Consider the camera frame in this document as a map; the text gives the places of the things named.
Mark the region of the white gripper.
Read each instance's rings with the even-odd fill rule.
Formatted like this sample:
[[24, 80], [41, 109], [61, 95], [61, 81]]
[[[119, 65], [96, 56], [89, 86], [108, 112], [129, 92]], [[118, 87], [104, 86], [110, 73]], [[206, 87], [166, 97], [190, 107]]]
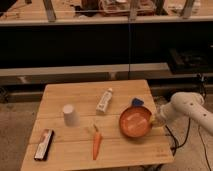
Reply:
[[154, 115], [150, 116], [149, 123], [155, 127], [161, 127], [174, 120], [173, 109], [170, 104], [161, 105]]

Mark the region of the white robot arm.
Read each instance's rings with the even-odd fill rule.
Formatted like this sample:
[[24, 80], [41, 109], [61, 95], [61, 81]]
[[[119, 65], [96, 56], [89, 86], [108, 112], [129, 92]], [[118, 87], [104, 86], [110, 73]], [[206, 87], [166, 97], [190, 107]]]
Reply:
[[213, 136], [213, 113], [203, 107], [204, 98], [200, 93], [177, 92], [171, 96], [168, 103], [161, 105], [151, 116], [150, 123], [161, 127], [187, 116]]

